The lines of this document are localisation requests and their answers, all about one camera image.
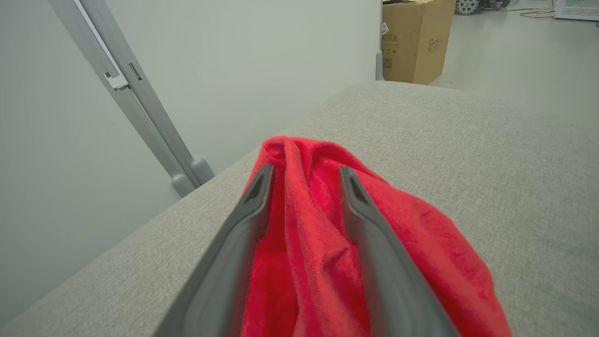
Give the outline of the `red shorts white stripe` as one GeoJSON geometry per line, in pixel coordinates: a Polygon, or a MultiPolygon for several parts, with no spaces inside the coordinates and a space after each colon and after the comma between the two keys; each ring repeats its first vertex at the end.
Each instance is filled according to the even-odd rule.
{"type": "Polygon", "coordinates": [[[371,337],[357,247],[338,186],[351,167],[462,337],[511,337],[492,275],[452,220],[391,186],[332,142],[278,136],[252,175],[275,167],[267,234],[256,248],[242,337],[371,337]]]}

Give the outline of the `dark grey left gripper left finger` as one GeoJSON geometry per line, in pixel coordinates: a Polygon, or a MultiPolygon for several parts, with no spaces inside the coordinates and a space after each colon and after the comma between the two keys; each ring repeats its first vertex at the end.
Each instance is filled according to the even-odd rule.
{"type": "Polygon", "coordinates": [[[241,337],[257,244],[268,230],[274,171],[272,165],[257,171],[154,337],[241,337]]]}

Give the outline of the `grey fabric sofa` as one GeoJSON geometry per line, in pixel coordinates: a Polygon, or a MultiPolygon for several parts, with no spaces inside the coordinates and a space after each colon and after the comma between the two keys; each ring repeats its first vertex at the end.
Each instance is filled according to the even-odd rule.
{"type": "MultiPolygon", "coordinates": [[[[341,145],[449,216],[488,266],[514,337],[599,337],[599,114],[373,81],[284,133],[341,145]]],[[[0,337],[151,337],[258,152],[88,264],[0,337]]]]}

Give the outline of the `white printed box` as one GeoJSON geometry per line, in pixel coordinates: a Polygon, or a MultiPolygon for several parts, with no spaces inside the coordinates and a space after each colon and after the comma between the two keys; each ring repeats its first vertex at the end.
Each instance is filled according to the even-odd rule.
{"type": "Polygon", "coordinates": [[[557,0],[554,18],[599,22],[599,0],[557,0]]]}

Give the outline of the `brown cardboard box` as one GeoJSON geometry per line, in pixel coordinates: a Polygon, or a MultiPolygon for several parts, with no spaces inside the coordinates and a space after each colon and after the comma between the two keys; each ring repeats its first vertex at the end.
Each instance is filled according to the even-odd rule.
{"type": "Polygon", "coordinates": [[[384,79],[432,83],[443,72],[455,0],[392,0],[382,8],[384,79]]]}

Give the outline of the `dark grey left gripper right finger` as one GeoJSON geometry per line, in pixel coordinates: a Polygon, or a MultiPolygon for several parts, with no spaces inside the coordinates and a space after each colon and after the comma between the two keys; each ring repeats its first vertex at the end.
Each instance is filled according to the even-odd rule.
{"type": "Polygon", "coordinates": [[[345,232],[357,246],[371,337],[461,337],[357,173],[339,169],[345,232]]]}

